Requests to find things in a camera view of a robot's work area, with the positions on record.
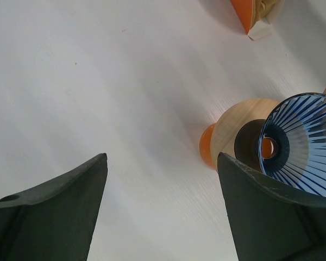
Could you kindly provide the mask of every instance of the cardboard box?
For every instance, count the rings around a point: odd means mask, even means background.
[[[272,32],[271,23],[280,13],[285,0],[230,0],[247,35],[260,39]]]

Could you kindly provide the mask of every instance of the ribbed blue glass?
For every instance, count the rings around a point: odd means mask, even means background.
[[[265,137],[274,144],[270,158],[262,157]],[[326,197],[326,95],[299,94],[281,102],[262,128],[258,153],[265,175]]]

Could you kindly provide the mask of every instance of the tabletop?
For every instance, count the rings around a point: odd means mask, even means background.
[[[0,1],[0,198],[108,154],[89,260],[237,260],[203,130],[326,87],[326,0],[251,41],[229,0]]]

